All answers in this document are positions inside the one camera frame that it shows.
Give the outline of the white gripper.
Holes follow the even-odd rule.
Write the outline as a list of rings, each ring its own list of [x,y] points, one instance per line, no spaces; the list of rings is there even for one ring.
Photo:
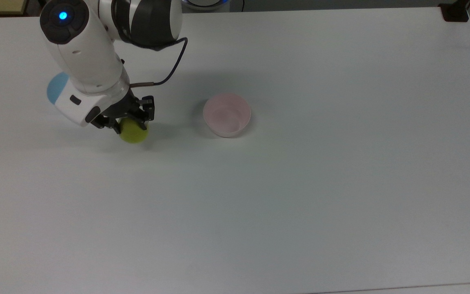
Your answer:
[[[121,134],[121,127],[114,118],[99,115],[113,104],[119,102],[129,90],[129,79],[120,79],[110,89],[99,93],[82,92],[73,85],[69,78],[54,79],[54,106],[71,122],[84,127],[91,124],[98,128],[113,129]],[[133,119],[146,131],[149,122],[155,119],[155,99],[153,96],[136,98]]]

